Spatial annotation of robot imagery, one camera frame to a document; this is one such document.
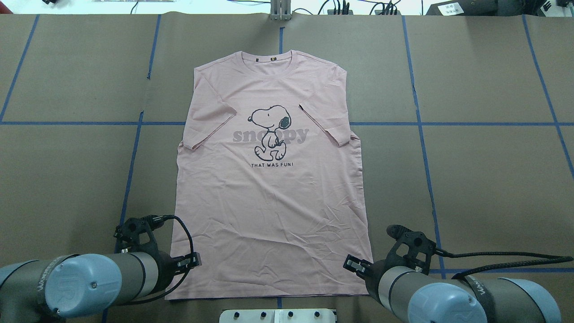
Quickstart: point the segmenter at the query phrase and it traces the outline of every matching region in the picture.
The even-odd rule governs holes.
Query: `barcode sticker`
[[[440,13],[443,16],[454,16],[455,14],[464,13],[463,8],[458,2],[449,3],[447,5],[438,6]]]

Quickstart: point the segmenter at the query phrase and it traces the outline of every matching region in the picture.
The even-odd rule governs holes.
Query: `t-shirt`
[[[299,51],[194,69],[175,214],[203,265],[167,299],[367,294],[343,268],[373,258],[346,76]],[[188,252],[176,224],[171,253]]]

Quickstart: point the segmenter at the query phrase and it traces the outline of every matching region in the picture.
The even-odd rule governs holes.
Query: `white bracket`
[[[291,0],[271,0],[271,20],[291,20]]]
[[[336,313],[329,309],[226,310],[219,323],[336,323]]]

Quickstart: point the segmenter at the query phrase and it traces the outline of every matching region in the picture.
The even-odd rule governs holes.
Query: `shirt sleeve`
[[[183,131],[183,146],[196,149],[237,111],[227,104],[198,70],[193,71],[193,97]]]
[[[337,66],[333,79],[299,107],[340,147],[351,139],[347,111],[347,71]]]

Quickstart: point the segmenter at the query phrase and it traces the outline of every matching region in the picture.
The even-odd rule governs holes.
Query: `cartoon dog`
[[[281,160],[285,157],[287,145],[283,140],[279,141],[277,129],[287,129],[291,126],[291,116],[287,110],[280,106],[274,105],[269,109],[258,109],[253,111],[251,117],[247,118],[249,122],[267,129],[267,133],[261,138],[262,147],[255,146],[255,154],[259,159],[266,162]]]

